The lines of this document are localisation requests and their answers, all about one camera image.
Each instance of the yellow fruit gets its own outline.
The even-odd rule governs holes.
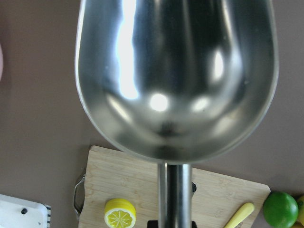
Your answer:
[[[301,225],[301,223],[299,223],[299,222],[296,222],[292,227],[290,227],[290,228],[304,228],[302,225]]]
[[[298,221],[304,226],[304,196],[301,196],[296,202],[299,208]]]
[[[126,199],[111,199],[104,212],[104,221],[110,228],[132,228],[135,225],[135,207]]]

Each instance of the yellow knife handle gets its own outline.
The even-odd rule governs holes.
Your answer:
[[[253,203],[245,203],[237,212],[232,216],[229,222],[224,228],[234,228],[241,221],[247,218],[255,210],[255,205]]]

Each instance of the scoop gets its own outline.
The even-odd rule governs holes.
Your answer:
[[[245,140],[273,98],[272,3],[82,0],[75,63],[95,128],[159,164],[160,227],[190,227],[191,164]]]

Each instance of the metal handle of cutting board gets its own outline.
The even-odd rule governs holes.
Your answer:
[[[73,207],[74,207],[75,213],[76,213],[76,215],[77,215],[77,219],[79,219],[80,214],[81,214],[81,211],[82,211],[82,208],[83,208],[83,206],[84,206],[83,203],[82,203],[81,205],[78,205],[78,204],[76,203],[76,199],[77,199],[77,196],[78,196],[78,194],[77,194],[78,191],[77,191],[77,190],[78,190],[80,184],[82,184],[82,183],[85,182],[85,179],[86,179],[86,175],[84,174],[84,175],[82,176],[82,178],[77,182],[77,184],[76,184],[75,187],[74,187]]]

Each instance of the gray table surface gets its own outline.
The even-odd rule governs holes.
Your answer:
[[[280,78],[257,130],[195,167],[304,195],[304,1],[275,0]],[[73,188],[90,145],[114,148],[85,115],[74,80],[78,0],[1,0],[0,194],[52,206],[52,228],[76,228]],[[260,214],[253,228],[269,228]]]

